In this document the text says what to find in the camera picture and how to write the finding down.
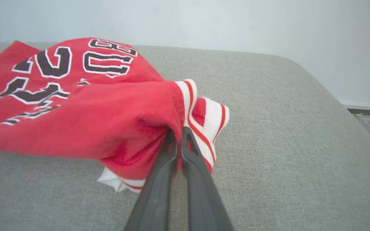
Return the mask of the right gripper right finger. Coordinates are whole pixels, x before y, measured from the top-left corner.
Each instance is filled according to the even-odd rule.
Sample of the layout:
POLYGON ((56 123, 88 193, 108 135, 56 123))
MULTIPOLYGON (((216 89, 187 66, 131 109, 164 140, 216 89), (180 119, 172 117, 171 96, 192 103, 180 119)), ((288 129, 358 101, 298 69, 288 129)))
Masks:
POLYGON ((181 157, 188 189, 189 231, 233 231, 232 222, 189 127, 182 128, 181 157))

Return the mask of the red basketball jersey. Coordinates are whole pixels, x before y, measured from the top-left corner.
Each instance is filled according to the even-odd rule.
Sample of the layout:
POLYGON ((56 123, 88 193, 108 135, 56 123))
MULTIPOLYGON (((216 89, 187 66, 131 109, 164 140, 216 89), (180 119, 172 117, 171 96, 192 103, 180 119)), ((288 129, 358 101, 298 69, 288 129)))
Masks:
POLYGON ((129 44, 75 38, 43 51, 20 41, 0 53, 0 150, 95 159, 98 181, 139 193, 167 132, 188 127, 209 173, 230 110, 191 79, 164 80, 129 44))

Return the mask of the grey fabric sofa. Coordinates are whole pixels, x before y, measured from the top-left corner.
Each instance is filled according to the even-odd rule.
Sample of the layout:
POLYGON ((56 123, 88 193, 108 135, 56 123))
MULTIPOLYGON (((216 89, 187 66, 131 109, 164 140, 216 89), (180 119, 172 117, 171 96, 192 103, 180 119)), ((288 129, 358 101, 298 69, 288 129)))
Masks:
MULTIPOLYGON (((213 178, 236 231, 370 231, 370 133, 279 56, 134 45, 230 108, 213 178)), ((0 152, 0 231, 123 231, 137 194, 86 159, 0 152)))

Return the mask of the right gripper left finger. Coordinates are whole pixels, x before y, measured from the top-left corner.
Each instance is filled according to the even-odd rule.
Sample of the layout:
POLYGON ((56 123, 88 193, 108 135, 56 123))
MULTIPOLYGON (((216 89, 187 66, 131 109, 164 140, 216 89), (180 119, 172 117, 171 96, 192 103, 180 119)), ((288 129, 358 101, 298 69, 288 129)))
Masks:
POLYGON ((172 180, 177 171, 179 145, 167 132, 124 231, 168 231, 172 180))

